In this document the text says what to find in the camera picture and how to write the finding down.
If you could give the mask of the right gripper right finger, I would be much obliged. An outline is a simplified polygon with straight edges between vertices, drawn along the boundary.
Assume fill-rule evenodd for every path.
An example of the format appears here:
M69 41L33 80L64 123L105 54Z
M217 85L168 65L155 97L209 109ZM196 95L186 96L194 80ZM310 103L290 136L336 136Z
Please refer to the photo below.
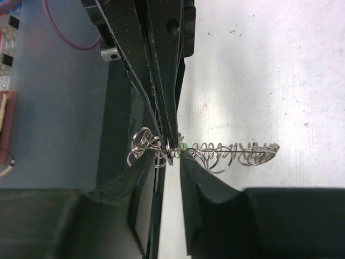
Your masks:
M192 258L344 258L344 190L236 190L181 153L187 253Z

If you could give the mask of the large metal keyring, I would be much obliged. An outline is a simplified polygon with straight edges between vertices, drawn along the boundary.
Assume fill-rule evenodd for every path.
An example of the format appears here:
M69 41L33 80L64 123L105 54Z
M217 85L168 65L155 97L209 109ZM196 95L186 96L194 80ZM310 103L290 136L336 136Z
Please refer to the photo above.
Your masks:
M143 127L134 133L130 143L129 152L126 160L127 165L132 166L148 150L155 153L157 160L155 167L163 168L166 165L172 165L175 158L176 148L169 145L164 146L159 136L154 135L152 131ZM214 144L212 142L195 142L188 149L182 150L188 152L194 159L211 174L222 174L227 171L234 161L245 167L263 165L274 159L280 149L277 143L259 145L252 141L244 146L242 143L223 145L222 143Z

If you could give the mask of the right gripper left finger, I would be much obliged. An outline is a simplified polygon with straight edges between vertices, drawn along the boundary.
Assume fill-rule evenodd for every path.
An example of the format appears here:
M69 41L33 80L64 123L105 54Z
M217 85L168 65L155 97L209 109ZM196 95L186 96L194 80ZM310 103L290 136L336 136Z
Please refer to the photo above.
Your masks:
M1 190L1 258L145 258L155 156L90 192Z

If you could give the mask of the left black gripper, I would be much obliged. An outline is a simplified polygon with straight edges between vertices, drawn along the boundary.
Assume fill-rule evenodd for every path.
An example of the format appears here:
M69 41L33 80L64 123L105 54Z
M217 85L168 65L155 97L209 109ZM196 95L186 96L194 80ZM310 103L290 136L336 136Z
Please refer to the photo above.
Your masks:
M180 41L183 42L184 57L192 56L195 48L195 1L146 1L155 85L135 2L81 3L100 33L101 50L118 47L128 77L146 104L161 142L165 146L177 147L175 88L181 57Z

